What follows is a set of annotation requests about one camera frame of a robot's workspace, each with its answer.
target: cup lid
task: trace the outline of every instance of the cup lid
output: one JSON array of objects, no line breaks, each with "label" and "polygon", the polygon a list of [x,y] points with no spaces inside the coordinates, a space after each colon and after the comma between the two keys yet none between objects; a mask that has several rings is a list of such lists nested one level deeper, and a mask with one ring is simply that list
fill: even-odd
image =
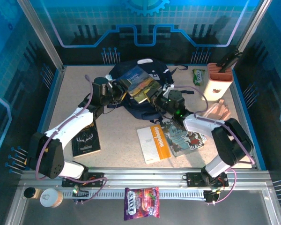
[{"label": "cup lid", "polygon": [[53,188],[49,188],[42,193],[40,202],[44,207],[52,207],[57,199],[58,191]]}]

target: candy bag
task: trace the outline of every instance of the candy bag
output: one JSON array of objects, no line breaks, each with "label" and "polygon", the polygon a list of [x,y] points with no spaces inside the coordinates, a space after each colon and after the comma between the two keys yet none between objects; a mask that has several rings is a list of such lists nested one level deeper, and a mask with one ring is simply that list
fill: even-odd
[{"label": "candy bag", "polygon": [[154,216],[159,218],[159,188],[125,188],[124,220]]}]

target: magazine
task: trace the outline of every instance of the magazine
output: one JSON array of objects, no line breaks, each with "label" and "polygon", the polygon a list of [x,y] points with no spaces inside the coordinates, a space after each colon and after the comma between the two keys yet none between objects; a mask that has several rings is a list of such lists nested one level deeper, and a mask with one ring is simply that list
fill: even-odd
[{"label": "magazine", "polygon": [[193,152],[204,146],[207,138],[196,132],[188,132],[175,127],[171,120],[164,119],[160,123],[164,136],[175,157]]}]

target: black bottle cap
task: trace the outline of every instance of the black bottle cap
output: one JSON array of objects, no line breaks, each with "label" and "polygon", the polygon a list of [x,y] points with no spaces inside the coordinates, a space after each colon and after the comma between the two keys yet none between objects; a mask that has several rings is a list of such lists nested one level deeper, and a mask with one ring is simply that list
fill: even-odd
[{"label": "black bottle cap", "polygon": [[32,198],[36,193],[36,189],[34,187],[29,187],[24,191],[24,196],[26,198]]}]

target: black book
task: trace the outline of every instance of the black book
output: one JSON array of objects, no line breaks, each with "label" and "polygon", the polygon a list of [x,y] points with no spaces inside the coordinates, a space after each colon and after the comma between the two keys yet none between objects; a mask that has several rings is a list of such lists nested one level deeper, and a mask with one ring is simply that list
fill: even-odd
[{"label": "black book", "polygon": [[82,156],[100,150],[96,122],[86,126],[72,139],[73,157]]}]

